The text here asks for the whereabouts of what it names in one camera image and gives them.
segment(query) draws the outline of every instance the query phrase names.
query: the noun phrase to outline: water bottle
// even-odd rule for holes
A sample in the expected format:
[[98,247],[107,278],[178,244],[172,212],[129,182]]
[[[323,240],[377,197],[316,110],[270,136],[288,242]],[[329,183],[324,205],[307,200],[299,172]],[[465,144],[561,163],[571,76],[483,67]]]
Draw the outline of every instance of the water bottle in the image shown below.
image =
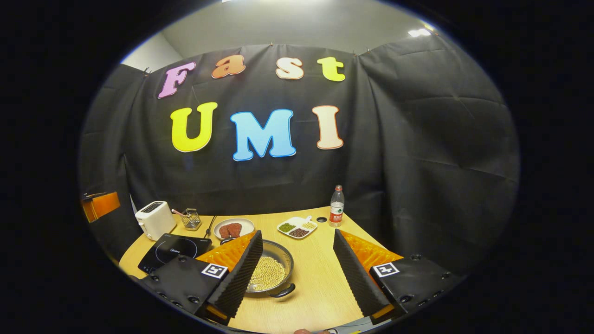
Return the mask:
[[342,213],[345,210],[345,195],[342,192],[342,186],[337,185],[334,188],[334,194],[330,200],[330,220],[328,224],[332,227],[340,226]]

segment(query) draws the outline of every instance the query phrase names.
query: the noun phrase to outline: white plate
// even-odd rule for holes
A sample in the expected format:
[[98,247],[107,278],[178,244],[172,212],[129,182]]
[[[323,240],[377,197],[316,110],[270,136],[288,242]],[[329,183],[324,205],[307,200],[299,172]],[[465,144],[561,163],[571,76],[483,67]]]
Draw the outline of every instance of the white plate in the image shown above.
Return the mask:
[[246,235],[248,233],[252,233],[254,231],[254,223],[252,223],[251,220],[248,220],[245,218],[231,218],[231,219],[225,219],[222,222],[215,225],[214,229],[213,229],[214,235],[216,235],[217,238],[222,240],[223,238],[221,238],[221,233],[219,233],[219,229],[221,228],[221,226],[231,224],[231,223],[240,223],[241,224],[241,232],[239,233],[240,237],[243,237],[244,235]]
[[[312,229],[311,229],[311,228],[305,228],[305,227],[303,227],[303,224],[307,223],[307,220],[305,220],[305,218],[301,218],[301,217],[293,217],[293,218],[290,218],[290,219],[288,219],[288,220],[286,220],[286,221],[284,221],[284,222],[282,222],[282,223],[278,224],[278,225],[276,226],[276,229],[277,229],[277,230],[278,230],[280,233],[282,233],[282,234],[286,234],[286,235],[290,236],[291,238],[295,238],[295,239],[303,239],[303,238],[305,238],[305,237],[309,236],[310,234],[312,234],[312,233],[315,231],[315,229],[317,229],[317,228],[318,228],[318,224],[317,224],[317,223],[315,223],[315,222],[313,222],[313,221],[311,221],[311,220],[310,220],[309,222],[310,222],[310,223],[312,223],[312,224],[314,224],[314,225],[315,225],[315,227],[314,227],[314,228],[312,228]],[[295,227],[294,227],[294,228],[292,228],[292,229],[290,229],[290,230],[289,230],[289,232],[283,232],[283,231],[281,231],[281,230],[280,230],[280,228],[279,228],[279,227],[280,227],[281,225],[283,225],[284,223],[288,223],[288,224],[290,224],[290,225],[293,225],[293,226],[295,226]],[[307,234],[306,234],[306,235],[304,235],[303,237],[294,237],[294,236],[292,236],[291,234],[289,234],[289,233],[293,232],[293,230],[296,230],[296,229],[298,229],[298,228],[301,228],[301,229],[304,229],[304,230],[306,230],[306,231],[309,231],[309,233],[307,233]]]

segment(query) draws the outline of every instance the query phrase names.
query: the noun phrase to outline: pan handle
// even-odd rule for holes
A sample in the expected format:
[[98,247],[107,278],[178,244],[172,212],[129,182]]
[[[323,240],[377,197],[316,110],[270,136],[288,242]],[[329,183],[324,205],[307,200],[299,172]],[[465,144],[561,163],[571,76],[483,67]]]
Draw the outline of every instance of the pan handle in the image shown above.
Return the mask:
[[235,240],[235,238],[226,238],[226,239],[223,239],[223,240],[221,240],[220,245],[222,245],[224,243],[227,243],[227,242],[229,242],[231,240]]
[[280,297],[284,297],[288,294],[290,294],[291,292],[293,292],[295,290],[295,284],[291,283],[291,285],[284,289],[283,291],[279,292],[278,294],[268,294],[269,296],[273,297],[273,298],[280,298]]

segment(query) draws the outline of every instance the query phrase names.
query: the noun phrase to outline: induction cooktop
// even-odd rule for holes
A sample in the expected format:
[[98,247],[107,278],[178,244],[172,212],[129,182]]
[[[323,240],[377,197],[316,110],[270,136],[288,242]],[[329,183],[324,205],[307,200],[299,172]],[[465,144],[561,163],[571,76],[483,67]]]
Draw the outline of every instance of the induction cooktop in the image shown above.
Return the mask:
[[180,254],[196,258],[206,253],[212,242],[211,239],[165,233],[148,250],[138,264],[138,268],[143,272],[151,274]]

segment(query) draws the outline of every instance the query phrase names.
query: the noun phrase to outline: toaster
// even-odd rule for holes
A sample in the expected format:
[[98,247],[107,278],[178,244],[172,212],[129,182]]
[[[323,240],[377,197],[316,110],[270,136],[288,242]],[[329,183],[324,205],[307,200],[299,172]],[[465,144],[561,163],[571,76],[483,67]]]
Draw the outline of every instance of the toaster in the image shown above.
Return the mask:
[[159,240],[175,227],[175,220],[165,201],[154,201],[140,209],[135,215],[144,235],[151,240]]

